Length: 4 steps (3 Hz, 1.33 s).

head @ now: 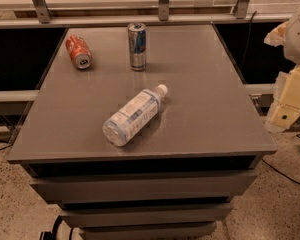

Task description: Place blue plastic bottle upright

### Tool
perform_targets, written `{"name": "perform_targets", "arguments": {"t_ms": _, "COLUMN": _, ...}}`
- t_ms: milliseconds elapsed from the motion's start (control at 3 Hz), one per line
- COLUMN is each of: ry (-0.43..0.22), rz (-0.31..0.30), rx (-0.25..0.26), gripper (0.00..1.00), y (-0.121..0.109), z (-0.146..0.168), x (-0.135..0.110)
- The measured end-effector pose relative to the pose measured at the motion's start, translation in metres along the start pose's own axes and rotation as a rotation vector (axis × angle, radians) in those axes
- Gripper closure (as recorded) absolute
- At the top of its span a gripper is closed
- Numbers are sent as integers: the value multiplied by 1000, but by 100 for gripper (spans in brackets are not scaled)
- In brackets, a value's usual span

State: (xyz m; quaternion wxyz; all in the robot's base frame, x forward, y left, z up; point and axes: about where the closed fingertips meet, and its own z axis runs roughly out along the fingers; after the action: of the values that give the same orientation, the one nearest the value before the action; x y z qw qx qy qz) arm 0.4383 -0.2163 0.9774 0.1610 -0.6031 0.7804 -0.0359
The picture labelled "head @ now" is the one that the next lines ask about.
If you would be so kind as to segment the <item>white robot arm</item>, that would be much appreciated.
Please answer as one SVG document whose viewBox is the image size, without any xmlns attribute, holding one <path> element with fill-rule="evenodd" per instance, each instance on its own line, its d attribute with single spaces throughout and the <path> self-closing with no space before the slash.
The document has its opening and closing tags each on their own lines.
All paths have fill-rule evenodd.
<svg viewBox="0 0 300 240">
<path fill-rule="evenodd" d="M 274 47 L 282 45 L 284 57 L 295 63 L 289 73 L 280 72 L 276 78 L 274 101 L 266 117 L 266 129 L 279 133 L 300 119 L 300 7 L 288 21 L 268 33 L 264 42 Z"/>
</svg>

